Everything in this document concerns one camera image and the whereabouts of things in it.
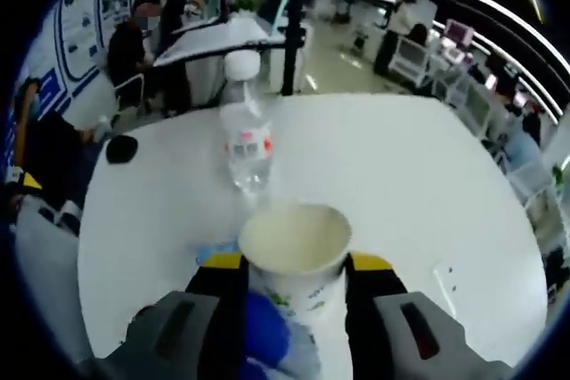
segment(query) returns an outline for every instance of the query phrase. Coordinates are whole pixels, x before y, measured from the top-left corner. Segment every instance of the cup rim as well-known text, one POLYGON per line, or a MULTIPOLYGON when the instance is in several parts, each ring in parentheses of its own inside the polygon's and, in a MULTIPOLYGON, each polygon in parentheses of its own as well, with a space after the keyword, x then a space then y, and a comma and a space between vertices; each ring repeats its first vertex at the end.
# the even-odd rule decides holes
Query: cup rim
POLYGON ((240 235, 238 237, 238 248, 240 249, 241 254, 246 258, 246 260, 248 261, 249 264, 256 266, 258 269, 262 270, 262 271, 266 271, 268 273, 272 273, 274 275, 280 275, 280 276, 287 276, 287 277, 301 277, 301 276, 309 276, 309 275, 314 275, 315 273, 319 273, 321 271, 325 271, 331 267, 334 267, 335 265, 342 265, 344 264, 345 259, 348 257, 349 254, 349 246, 350 246, 350 242, 352 240, 352 227, 350 222, 348 221, 348 219, 346 218, 346 216, 344 214, 342 214, 338 209, 336 209, 333 206, 329 206, 329 205, 325 205, 325 204, 312 204, 312 203, 287 203, 287 204, 282 204, 282 205, 273 205, 273 206, 269 206, 267 208, 264 208, 262 210, 257 211, 252 217, 250 217, 246 223, 243 225, 243 227, 241 228, 241 232, 240 235), (348 236, 346 237, 346 243, 344 244, 344 246, 342 247, 342 249, 340 250, 340 254, 338 254, 335 258, 333 258, 332 260, 327 261, 326 263, 324 263, 323 265, 320 265, 310 271, 299 271, 299 272, 293 272, 293 271, 277 271, 275 269, 270 269, 267 266, 262 265, 261 263, 258 262, 254 262, 251 260, 251 258, 249 258, 247 256, 247 252, 244 251, 243 246, 241 245, 241 240, 242 240, 242 236, 243 236, 243 231, 247 228, 247 226, 250 224, 250 222, 257 217, 258 214, 261 213, 269 213, 272 211, 276 211, 276 210, 283 210, 283 209, 291 209, 292 207, 295 206, 318 206, 318 207, 324 207, 327 208, 331 211, 333 211, 335 214, 337 214, 340 219, 343 221, 343 223, 345 224, 347 230, 348 230, 348 236))

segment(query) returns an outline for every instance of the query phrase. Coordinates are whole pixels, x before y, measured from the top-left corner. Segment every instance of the white bottle cap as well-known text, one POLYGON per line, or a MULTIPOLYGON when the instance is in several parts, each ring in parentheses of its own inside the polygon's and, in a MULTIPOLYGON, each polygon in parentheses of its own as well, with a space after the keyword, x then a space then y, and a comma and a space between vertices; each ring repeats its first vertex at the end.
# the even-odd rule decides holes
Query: white bottle cap
POLYGON ((224 68, 228 80, 250 80, 259 74, 261 56, 256 51, 234 51, 225 56, 224 68))

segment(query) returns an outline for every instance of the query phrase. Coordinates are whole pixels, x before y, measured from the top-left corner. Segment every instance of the pink monitor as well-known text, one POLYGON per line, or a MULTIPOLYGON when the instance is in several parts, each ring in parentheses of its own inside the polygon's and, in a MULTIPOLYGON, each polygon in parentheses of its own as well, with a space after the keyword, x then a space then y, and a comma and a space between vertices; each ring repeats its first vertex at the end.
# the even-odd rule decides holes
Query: pink monitor
POLYGON ((475 30, 471 27, 461 24, 456 20, 448 20, 444 36, 450 38, 456 44, 469 46, 473 40, 474 33, 475 30))

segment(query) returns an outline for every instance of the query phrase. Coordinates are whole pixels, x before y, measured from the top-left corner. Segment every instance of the white round table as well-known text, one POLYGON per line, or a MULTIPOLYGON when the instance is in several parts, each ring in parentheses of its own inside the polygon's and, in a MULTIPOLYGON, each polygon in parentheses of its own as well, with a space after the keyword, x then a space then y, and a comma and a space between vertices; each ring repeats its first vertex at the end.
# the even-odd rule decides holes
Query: white round table
MULTIPOLYGON (((273 130, 274 198, 339 209, 352 249, 391 262, 409 291, 465 327, 482 357, 522 359, 546 319, 541 254, 509 183, 444 105, 290 97, 275 102, 273 130)), ((79 293, 97 357, 119 346, 143 306, 186 288, 193 245, 235 236, 250 212, 228 175, 216 109, 131 134, 139 149, 129 164, 100 158, 81 224, 79 293)), ((339 345, 322 355, 324 378, 352 377, 339 345)))

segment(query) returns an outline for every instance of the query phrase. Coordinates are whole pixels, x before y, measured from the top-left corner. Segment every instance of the blue and white wall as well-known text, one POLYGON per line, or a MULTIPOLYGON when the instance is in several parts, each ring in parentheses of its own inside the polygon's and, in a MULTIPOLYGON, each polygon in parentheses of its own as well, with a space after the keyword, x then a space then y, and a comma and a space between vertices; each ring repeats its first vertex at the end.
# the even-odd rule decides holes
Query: blue and white wall
MULTIPOLYGON (((60 112, 78 128, 94 125, 100 115, 112 116, 113 88, 95 64, 114 26, 130 13, 134 0, 58 0, 30 46, 19 81, 41 79, 41 111, 60 112)), ((4 136, 0 169, 12 162, 13 117, 4 136)))

